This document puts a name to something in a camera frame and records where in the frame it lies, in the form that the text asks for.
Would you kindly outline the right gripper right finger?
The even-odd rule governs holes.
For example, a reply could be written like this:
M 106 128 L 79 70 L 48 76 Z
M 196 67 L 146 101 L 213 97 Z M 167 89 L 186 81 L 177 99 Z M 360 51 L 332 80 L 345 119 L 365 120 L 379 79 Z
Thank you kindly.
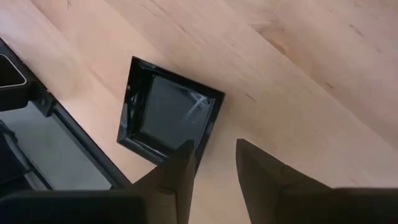
M 397 223 L 397 189 L 329 187 L 245 139 L 238 180 L 251 223 Z

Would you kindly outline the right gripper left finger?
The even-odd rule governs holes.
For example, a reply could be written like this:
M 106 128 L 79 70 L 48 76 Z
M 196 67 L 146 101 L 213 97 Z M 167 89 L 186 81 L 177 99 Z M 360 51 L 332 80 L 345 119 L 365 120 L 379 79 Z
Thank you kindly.
M 188 223 L 195 178 L 193 141 L 130 187 L 29 190 L 1 199 L 1 223 Z

